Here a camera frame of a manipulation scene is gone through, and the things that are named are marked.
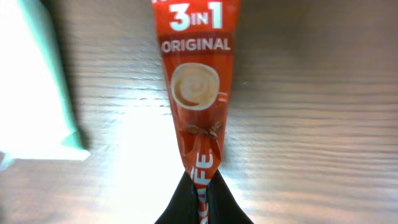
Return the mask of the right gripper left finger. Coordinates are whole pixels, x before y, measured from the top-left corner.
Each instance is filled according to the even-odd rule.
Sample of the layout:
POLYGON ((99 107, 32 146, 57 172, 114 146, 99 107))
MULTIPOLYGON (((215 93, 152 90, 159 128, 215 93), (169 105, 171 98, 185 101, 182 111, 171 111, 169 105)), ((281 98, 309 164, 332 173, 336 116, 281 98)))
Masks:
POLYGON ((197 190, 186 172, 155 224, 199 224, 197 190))

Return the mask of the red and white snack packet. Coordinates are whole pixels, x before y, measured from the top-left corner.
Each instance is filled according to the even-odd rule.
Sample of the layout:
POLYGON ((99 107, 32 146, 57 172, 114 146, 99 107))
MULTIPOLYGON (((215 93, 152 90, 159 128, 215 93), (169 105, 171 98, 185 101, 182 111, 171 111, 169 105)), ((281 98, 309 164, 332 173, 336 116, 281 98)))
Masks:
POLYGON ((239 0, 153 1, 165 81, 182 163, 197 190, 199 223, 222 160, 239 0))

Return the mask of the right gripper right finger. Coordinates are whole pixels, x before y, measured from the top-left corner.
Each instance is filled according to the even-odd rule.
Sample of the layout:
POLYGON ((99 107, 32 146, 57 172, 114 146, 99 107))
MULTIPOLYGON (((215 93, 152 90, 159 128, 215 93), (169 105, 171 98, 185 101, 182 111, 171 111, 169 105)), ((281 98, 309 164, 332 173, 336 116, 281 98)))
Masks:
POLYGON ((254 224, 235 201, 220 171, 207 186, 209 224, 254 224))

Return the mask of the light green wipes pack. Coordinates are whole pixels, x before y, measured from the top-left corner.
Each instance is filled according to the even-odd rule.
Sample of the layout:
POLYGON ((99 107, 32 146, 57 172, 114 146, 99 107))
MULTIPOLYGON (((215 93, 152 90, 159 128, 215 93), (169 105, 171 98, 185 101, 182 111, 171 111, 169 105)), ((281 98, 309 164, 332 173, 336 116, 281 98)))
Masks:
POLYGON ((15 159, 84 161, 52 18, 40 1, 1 1, 1 169, 15 159))

